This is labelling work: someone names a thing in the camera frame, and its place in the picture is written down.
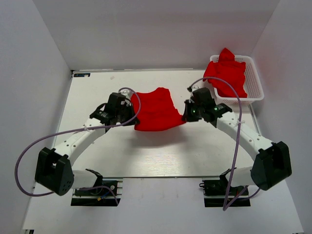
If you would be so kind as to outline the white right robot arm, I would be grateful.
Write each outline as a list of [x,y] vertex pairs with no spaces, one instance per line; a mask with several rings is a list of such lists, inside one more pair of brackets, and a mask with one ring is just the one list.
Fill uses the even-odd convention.
[[224,103],[216,104],[208,88],[189,87],[191,93],[185,100],[182,116],[185,122],[203,119],[223,131],[249,154],[251,167],[229,169],[220,175],[220,188],[225,194],[232,194],[238,186],[255,185],[268,190],[292,174],[288,146],[261,136],[245,123]]

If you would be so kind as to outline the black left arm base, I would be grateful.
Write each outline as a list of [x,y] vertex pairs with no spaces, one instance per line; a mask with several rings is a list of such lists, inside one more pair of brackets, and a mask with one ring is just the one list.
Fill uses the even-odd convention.
[[114,196],[109,190],[112,190],[117,202],[119,203],[122,196],[123,179],[121,178],[105,178],[102,181],[102,186],[107,188],[97,188],[88,191],[74,190],[71,206],[82,207],[117,207]]

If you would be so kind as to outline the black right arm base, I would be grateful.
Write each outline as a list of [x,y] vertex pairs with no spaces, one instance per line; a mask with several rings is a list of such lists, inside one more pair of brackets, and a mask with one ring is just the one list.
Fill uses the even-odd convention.
[[[221,185],[220,180],[203,180],[199,187],[203,190],[205,208],[222,208],[226,194],[226,187]],[[250,207],[249,191],[246,190],[230,207]]]

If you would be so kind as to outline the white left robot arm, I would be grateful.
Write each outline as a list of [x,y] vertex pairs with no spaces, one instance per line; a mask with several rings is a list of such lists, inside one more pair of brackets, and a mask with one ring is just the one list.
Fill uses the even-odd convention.
[[103,189],[102,175],[91,169],[73,170],[78,157],[111,128],[139,122],[131,103],[134,91],[122,89],[111,93],[107,103],[98,106],[82,128],[53,149],[43,148],[38,157],[35,181],[50,191],[64,195],[70,189],[88,190],[97,195]]

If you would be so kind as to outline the red t shirt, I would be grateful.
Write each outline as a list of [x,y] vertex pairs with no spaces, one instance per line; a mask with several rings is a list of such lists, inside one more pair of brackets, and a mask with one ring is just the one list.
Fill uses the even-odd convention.
[[159,132],[186,123],[175,108],[169,89],[158,87],[150,93],[133,94],[131,102],[140,121],[134,127],[136,131]]

